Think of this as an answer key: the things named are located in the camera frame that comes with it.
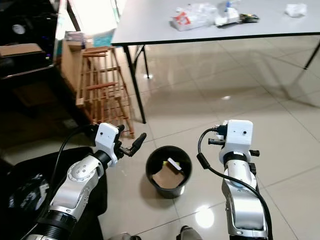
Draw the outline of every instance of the tile floor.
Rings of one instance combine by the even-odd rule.
[[[129,232],[145,240],[173,240],[183,225],[204,240],[229,239],[222,180],[196,159],[203,130],[226,119],[254,123],[252,149],[261,193],[271,211],[276,240],[318,240],[320,207],[320,54],[304,66],[319,41],[314,36],[256,38],[147,46],[152,79],[143,60],[136,77],[146,113],[141,117],[122,49],[120,63],[134,108],[137,133],[146,132],[141,150],[107,170],[108,210],[99,217],[105,239]],[[70,148],[83,145],[76,140]],[[163,199],[145,176],[145,164],[158,147],[175,145],[192,159],[185,193]],[[48,139],[9,149],[17,163],[54,152]],[[203,146],[213,168],[222,171],[219,147]]]

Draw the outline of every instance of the plastic bag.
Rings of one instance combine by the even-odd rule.
[[[227,7],[225,11],[225,15],[223,17],[217,16],[215,18],[216,26],[223,26],[226,24],[237,23],[240,21],[240,15],[238,11],[233,7]]]
[[[176,9],[178,15],[172,18],[172,23],[179,31],[210,26],[215,22],[217,8],[210,3],[194,3]]]
[[[285,13],[292,18],[298,18],[307,15],[307,5],[303,3],[299,4],[287,4]]]
[[[42,174],[30,177],[9,197],[8,207],[25,212],[36,211],[44,202],[48,188],[49,184]]]

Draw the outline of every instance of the black trash can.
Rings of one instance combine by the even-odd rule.
[[[163,162],[172,158],[175,162],[180,163],[184,173],[184,180],[176,188],[162,188],[153,179],[153,174],[159,172],[163,167]],[[182,195],[185,191],[185,185],[188,182],[191,172],[192,163],[188,154],[176,146],[162,146],[151,153],[145,166],[146,176],[156,190],[166,199],[174,199]]]

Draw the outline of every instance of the white floor tile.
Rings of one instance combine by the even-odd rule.
[[[319,181],[320,169],[315,168],[267,188],[299,240],[319,239]]]
[[[220,121],[277,102],[242,68],[200,78],[195,83]]]
[[[178,60],[194,80],[240,66],[217,42],[182,50]]]
[[[318,141],[279,103],[236,116],[253,122],[253,150],[257,176],[264,186],[276,183],[319,163]]]
[[[286,55],[264,38],[223,40],[219,43],[242,66],[260,61],[263,56],[277,58]]]
[[[278,101],[320,90],[319,79],[288,56],[265,57],[246,70]]]
[[[217,120],[192,81],[146,92],[144,101],[155,139]]]
[[[281,103],[318,141],[320,141],[320,92]]]
[[[153,150],[154,142],[146,142],[132,158],[124,157],[107,170],[108,209],[99,216],[104,239],[141,233],[178,218],[173,201],[159,196],[146,177]]]
[[[268,194],[263,190],[261,191],[261,194],[267,202],[271,213],[274,239],[297,240],[296,236]],[[198,213],[191,214],[179,220],[151,229],[139,234],[139,236],[142,239],[148,240],[175,239],[181,227],[184,225],[194,228],[203,240],[229,239],[224,203],[211,208],[203,206],[201,211]]]
[[[144,59],[143,56],[140,56],[136,67],[135,77],[141,93],[191,80],[189,73],[179,64],[175,57],[168,57],[166,59],[148,58],[147,64],[150,78],[147,78]],[[123,63],[120,67],[128,87],[129,95],[135,94],[128,65]]]
[[[181,43],[169,43],[169,44],[156,44],[146,45],[146,54],[148,59],[167,59],[175,58],[182,53],[182,51],[201,47],[208,42],[181,42]]]
[[[314,49],[319,42],[313,36],[280,36],[267,37],[265,39],[286,54]]]

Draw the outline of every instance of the white table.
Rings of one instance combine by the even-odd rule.
[[[242,0],[238,7],[240,13],[256,14],[258,23],[233,24],[225,27],[200,27],[189,31],[178,31],[170,24],[177,7],[188,3],[209,2],[222,12],[225,5],[219,0],[127,0],[120,23],[114,33],[112,45],[122,46],[127,57],[135,94],[140,108],[142,122],[145,115],[135,77],[137,57],[142,51],[148,73],[144,45],[171,44],[200,41],[215,41],[245,38],[265,38],[281,36],[320,35],[320,1],[303,0],[307,4],[307,16],[292,18],[284,13],[291,0]],[[132,62],[130,45],[141,45]],[[305,65],[307,69],[320,48],[320,42]]]

